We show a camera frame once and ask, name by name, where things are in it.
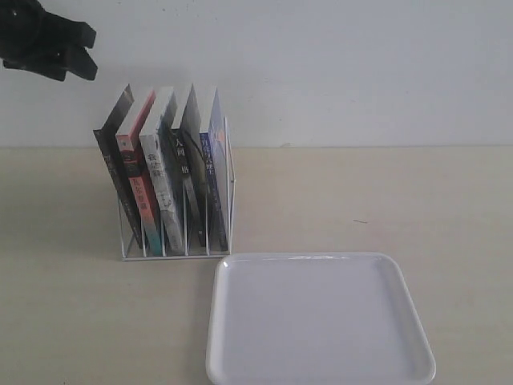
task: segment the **black clamp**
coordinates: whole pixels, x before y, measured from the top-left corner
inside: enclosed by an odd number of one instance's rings
[[[38,0],[0,0],[0,58],[3,66],[63,81],[67,71],[94,80],[98,67],[86,48],[96,32],[46,12]]]

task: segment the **book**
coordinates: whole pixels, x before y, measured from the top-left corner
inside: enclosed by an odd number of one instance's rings
[[[161,88],[139,134],[139,140],[169,245],[173,253],[184,253],[182,177],[169,137],[175,113],[176,97],[173,87]]]
[[[134,98],[116,134],[119,150],[123,157],[128,180],[135,195],[135,202],[143,222],[150,250],[154,256],[162,255],[162,241],[160,237],[160,211],[150,173],[144,159],[143,149],[139,141],[139,133],[150,113],[155,101],[155,91],[145,89]]]
[[[101,128],[93,130],[93,132],[98,142],[99,150],[107,165],[107,170],[111,175],[123,211],[127,216],[128,224],[134,234],[135,241],[139,247],[143,247],[141,217],[137,209],[130,181],[128,180],[127,170],[124,167],[123,159],[115,138],[115,134],[119,130],[119,126],[121,126],[133,102],[134,98],[131,93],[131,87],[130,84],[128,84],[123,89],[121,96],[119,96],[118,101],[107,117],[105,124]]]
[[[194,143],[192,132],[198,138]],[[202,151],[200,150],[200,112],[194,86],[189,84],[179,96],[176,116],[171,127],[172,147],[176,153],[188,207],[201,247],[206,246],[205,236],[205,193],[206,180]]]
[[[221,251],[228,250],[229,204],[226,131],[221,112],[219,93],[212,87],[201,114],[200,139]]]

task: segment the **beige table surface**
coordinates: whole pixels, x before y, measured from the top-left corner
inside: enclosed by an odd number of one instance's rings
[[[513,383],[513,148],[235,157],[235,252],[388,253],[434,383]],[[0,185],[0,384],[209,384],[216,261],[119,261],[97,149],[0,150]]]

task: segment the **square tray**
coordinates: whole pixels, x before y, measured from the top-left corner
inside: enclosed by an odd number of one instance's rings
[[[216,271],[207,372],[215,385],[420,385],[435,362],[390,257],[235,254]]]

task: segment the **metal wire divider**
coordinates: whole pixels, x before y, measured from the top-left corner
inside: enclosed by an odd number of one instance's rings
[[[118,216],[119,216],[119,238],[121,240],[121,260],[122,261],[161,261],[161,260],[173,260],[173,259],[203,259],[203,258],[219,258],[225,255],[229,255],[232,253],[232,243],[233,243],[233,222],[234,222],[234,212],[235,212],[235,168],[232,156],[232,142],[230,141],[230,131],[228,127],[228,120],[226,117],[223,119],[224,130],[226,132],[224,141],[226,147],[226,183],[227,183],[227,201],[226,205],[228,207],[228,250],[227,251],[215,251],[212,250],[210,244],[210,228],[208,222],[208,210],[205,209],[205,238],[206,238],[206,247],[204,248],[204,253],[191,254],[191,239],[189,235],[190,226],[188,224],[189,213],[187,210],[187,195],[185,192],[185,187],[183,191],[183,205],[184,205],[184,243],[185,243],[185,253],[183,255],[168,255],[168,247],[165,243],[164,236],[164,223],[162,219],[160,220],[160,229],[161,229],[161,239],[162,239],[162,256],[153,256],[148,252],[148,247],[146,244],[146,237],[144,234],[144,227],[141,223],[142,235],[143,235],[143,248],[141,250],[134,248],[134,234],[131,233],[128,241],[125,239],[126,236],[124,234],[125,225],[123,225],[123,209],[121,205],[121,201],[118,200]],[[208,194],[205,197],[205,208],[208,207]],[[136,253],[139,255],[131,256],[131,253],[136,249]]]

